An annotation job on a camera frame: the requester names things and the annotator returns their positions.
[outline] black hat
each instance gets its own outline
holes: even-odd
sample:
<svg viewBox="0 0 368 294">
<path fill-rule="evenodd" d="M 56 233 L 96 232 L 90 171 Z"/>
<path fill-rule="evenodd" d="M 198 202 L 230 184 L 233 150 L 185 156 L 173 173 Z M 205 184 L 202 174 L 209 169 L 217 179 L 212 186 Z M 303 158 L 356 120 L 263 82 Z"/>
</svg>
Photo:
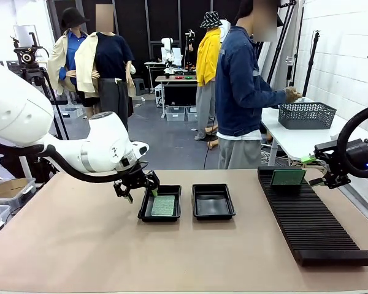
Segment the black hat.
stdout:
<svg viewBox="0 0 368 294">
<path fill-rule="evenodd" d="M 201 28 L 204 29 L 213 29 L 222 25 L 220 21 L 220 17 L 218 16 L 217 11 L 209 11 L 204 15 L 204 20 L 201 24 Z"/>
<path fill-rule="evenodd" d="M 63 16 L 61 17 L 61 27 L 63 29 L 70 29 L 79 26 L 86 21 L 88 20 L 84 18 L 75 7 L 70 7 L 63 11 Z"/>
</svg>

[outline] white table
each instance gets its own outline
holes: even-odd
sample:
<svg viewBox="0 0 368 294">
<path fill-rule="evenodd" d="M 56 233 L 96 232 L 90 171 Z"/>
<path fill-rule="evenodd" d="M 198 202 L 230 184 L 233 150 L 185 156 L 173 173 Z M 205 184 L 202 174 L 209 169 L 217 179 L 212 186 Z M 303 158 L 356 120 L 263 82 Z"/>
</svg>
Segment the white table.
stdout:
<svg viewBox="0 0 368 294">
<path fill-rule="evenodd" d="M 169 78 L 166 78 L 164 75 L 158 76 L 155 81 L 157 83 L 161 83 L 162 86 L 162 115 L 161 118 L 165 118 L 166 116 L 166 109 L 165 109 L 165 95 L 164 95 L 164 83 L 169 84 L 170 82 L 179 82 L 179 83 L 196 83 L 196 76 L 186 76 L 186 75 L 171 75 Z"/>
<path fill-rule="evenodd" d="M 150 92 L 152 93 L 154 91 L 154 86 L 153 86 L 153 77 L 151 75 L 151 69 L 155 67 L 164 69 L 166 65 L 163 62 L 148 61 L 145 62 L 145 66 L 147 67 L 148 75 L 150 76 L 150 87 L 151 87 Z"/>
<path fill-rule="evenodd" d="M 329 130 L 288 130 L 278 122 L 278 109 L 263 109 L 262 122 L 274 140 L 271 147 L 269 166 L 275 165 L 278 145 L 292 160 L 301 160 L 313 154 L 315 145 L 332 141 L 331 136 L 337 135 L 347 120 L 335 116 Z M 368 138 L 368 132 L 358 127 L 350 137 L 350 141 Z"/>
</svg>

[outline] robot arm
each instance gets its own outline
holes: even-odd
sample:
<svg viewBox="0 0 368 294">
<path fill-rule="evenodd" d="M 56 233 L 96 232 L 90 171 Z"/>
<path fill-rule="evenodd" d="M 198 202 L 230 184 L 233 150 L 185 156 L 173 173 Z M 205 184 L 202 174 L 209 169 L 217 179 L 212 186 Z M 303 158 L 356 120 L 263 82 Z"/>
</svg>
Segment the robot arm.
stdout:
<svg viewBox="0 0 368 294">
<path fill-rule="evenodd" d="M 352 117 L 343 127 L 337 141 L 315 146 L 315 158 L 326 164 L 323 178 L 310 181 L 311 186 L 330 189 L 350 183 L 348 174 L 368 178 L 368 139 L 348 142 L 353 131 L 368 119 L 368 108 Z"/>
<path fill-rule="evenodd" d="M 41 92 L 0 66 L 0 137 L 20 147 L 0 144 L 0 154 L 37 154 L 79 180 L 115 182 L 118 196 L 130 202 L 131 189 L 158 188 L 158 177 L 153 171 L 145 174 L 142 171 L 145 162 L 139 161 L 149 146 L 130 142 L 127 130 L 115 113 L 95 115 L 89 120 L 89 136 L 71 141 L 49 134 L 53 115 L 50 101 Z M 115 173 L 90 175 L 102 172 Z"/>
</svg>

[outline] black tray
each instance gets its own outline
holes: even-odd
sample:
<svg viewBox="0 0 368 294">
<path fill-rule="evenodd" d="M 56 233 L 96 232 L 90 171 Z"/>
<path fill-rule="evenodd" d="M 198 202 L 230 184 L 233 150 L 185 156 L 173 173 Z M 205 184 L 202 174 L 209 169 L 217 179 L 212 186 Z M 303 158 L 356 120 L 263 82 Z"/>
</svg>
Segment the black tray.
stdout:
<svg viewBox="0 0 368 294">
<path fill-rule="evenodd" d="M 192 186 L 194 217 L 199 221 L 231 219 L 236 215 L 226 184 Z"/>
<path fill-rule="evenodd" d="M 368 250 L 356 245 L 305 180 L 301 186 L 271 185 L 274 170 L 297 168 L 258 167 L 259 182 L 294 259 L 301 266 L 368 266 Z"/>
<path fill-rule="evenodd" d="M 140 207 L 137 217 L 144 222 L 175 222 L 181 215 L 180 196 L 182 193 L 181 186 L 160 186 L 158 188 L 158 196 L 174 195 L 175 204 L 172 216 L 152 216 L 151 211 L 154 204 L 154 195 L 151 189 L 146 189 L 142 206 Z"/>
</svg>

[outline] person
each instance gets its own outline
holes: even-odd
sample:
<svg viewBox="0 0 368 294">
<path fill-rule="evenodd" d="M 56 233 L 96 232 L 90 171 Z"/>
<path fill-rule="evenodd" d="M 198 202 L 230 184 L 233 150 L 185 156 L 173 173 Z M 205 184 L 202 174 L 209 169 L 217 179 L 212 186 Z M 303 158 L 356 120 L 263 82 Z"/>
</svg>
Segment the person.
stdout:
<svg viewBox="0 0 368 294">
<path fill-rule="evenodd" d="M 292 87 L 273 91 L 259 73 L 255 43 L 250 36 L 255 32 L 256 39 L 261 40 L 264 28 L 274 24 L 277 29 L 279 5 L 279 0 L 261 0 L 256 2 L 254 11 L 254 0 L 242 0 L 237 24 L 221 46 L 216 79 L 220 169 L 261 165 L 262 108 L 293 103 L 302 97 Z"/>
<path fill-rule="evenodd" d="M 98 97 L 85 97 L 85 93 L 78 90 L 76 80 L 75 53 L 80 44 L 87 38 L 87 34 L 80 29 L 80 25 L 88 20 L 75 7 L 67 8 L 61 17 L 61 27 L 64 34 L 57 40 L 48 60 L 47 72 L 51 79 L 52 88 L 62 95 L 64 88 L 76 92 L 85 108 L 87 118 L 101 112 Z"/>
<path fill-rule="evenodd" d="M 196 62 L 196 111 L 197 135 L 195 140 L 207 141 L 205 128 L 217 125 L 215 119 L 215 75 L 217 71 L 218 54 L 220 52 L 222 25 L 218 12 L 206 12 L 201 28 L 207 29 L 197 50 Z"/>
<path fill-rule="evenodd" d="M 98 95 L 102 111 L 116 113 L 127 130 L 134 111 L 131 98 L 136 93 L 131 77 L 133 60 L 127 41 L 109 31 L 90 34 L 75 55 L 79 89 L 87 96 Z M 99 75 L 97 83 L 93 72 Z"/>
</svg>

